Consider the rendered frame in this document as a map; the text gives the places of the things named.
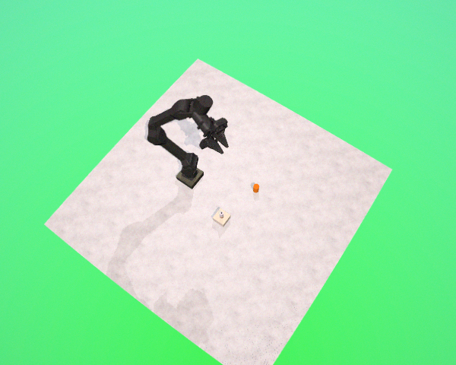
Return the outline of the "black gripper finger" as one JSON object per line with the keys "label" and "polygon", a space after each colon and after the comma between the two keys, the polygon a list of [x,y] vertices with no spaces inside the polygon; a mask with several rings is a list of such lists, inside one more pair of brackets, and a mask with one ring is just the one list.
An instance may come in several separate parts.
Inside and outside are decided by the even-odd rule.
{"label": "black gripper finger", "polygon": [[222,148],[221,148],[221,146],[218,144],[217,139],[214,139],[213,141],[207,143],[205,147],[213,149],[213,150],[217,151],[220,154],[224,153]]}
{"label": "black gripper finger", "polygon": [[228,148],[229,145],[228,145],[228,143],[227,143],[226,136],[225,136],[225,134],[224,134],[225,128],[226,128],[226,127],[224,127],[224,128],[222,128],[222,129],[216,131],[212,136],[213,136],[214,138],[216,138],[224,147]]}

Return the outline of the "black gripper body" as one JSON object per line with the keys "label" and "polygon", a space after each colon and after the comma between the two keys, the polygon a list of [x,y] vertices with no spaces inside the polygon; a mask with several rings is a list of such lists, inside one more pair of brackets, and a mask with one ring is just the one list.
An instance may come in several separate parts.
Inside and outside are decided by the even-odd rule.
{"label": "black gripper body", "polygon": [[223,125],[226,125],[228,121],[226,118],[219,118],[216,121],[212,122],[212,117],[210,116],[204,116],[197,122],[197,129],[202,130],[203,137],[206,137],[201,140],[199,147],[203,150],[206,146],[207,143],[211,142],[214,140],[214,137],[212,136],[216,131],[224,128]]}

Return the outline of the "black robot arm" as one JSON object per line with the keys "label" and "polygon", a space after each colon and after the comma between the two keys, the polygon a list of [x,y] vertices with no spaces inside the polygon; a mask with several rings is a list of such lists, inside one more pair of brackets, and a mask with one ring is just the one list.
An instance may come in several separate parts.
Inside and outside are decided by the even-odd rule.
{"label": "black robot arm", "polygon": [[[191,104],[191,105],[190,105]],[[170,152],[174,157],[179,159],[182,164],[182,176],[187,179],[193,180],[198,170],[198,155],[195,153],[186,153],[177,144],[171,141],[166,132],[162,129],[162,125],[165,125],[173,120],[183,120],[192,118],[197,124],[198,120],[202,117],[207,116],[210,108],[213,105],[213,100],[208,95],[202,95],[196,98],[181,99],[173,104],[173,106],[156,115],[150,117],[148,123],[148,136],[147,141],[154,145],[161,145]]]}

